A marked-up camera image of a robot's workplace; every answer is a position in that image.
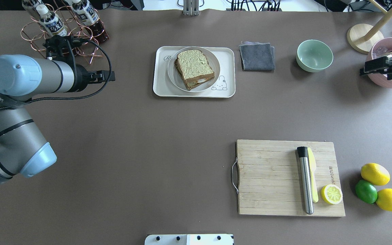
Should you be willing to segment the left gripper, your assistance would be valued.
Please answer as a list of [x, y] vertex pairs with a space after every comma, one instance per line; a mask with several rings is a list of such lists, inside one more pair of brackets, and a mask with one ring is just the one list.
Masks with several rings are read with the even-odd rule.
[[112, 76], [112, 71], [87, 71], [82, 65], [75, 66], [75, 91], [80, 92], [84, 90], [90, 83], [115, 81], [115, 76]]

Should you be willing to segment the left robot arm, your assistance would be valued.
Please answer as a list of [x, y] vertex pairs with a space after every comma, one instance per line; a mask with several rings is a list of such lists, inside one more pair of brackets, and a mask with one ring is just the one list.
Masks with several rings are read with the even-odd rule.
[[56, 154], [25, 106], [33, 96], [79, 92], [89, 84], [115, 81], [115, 73], [87, 71], [73, 60], [0, 56], [0, 184], [16, 174], [32, 177], [56, 162]]

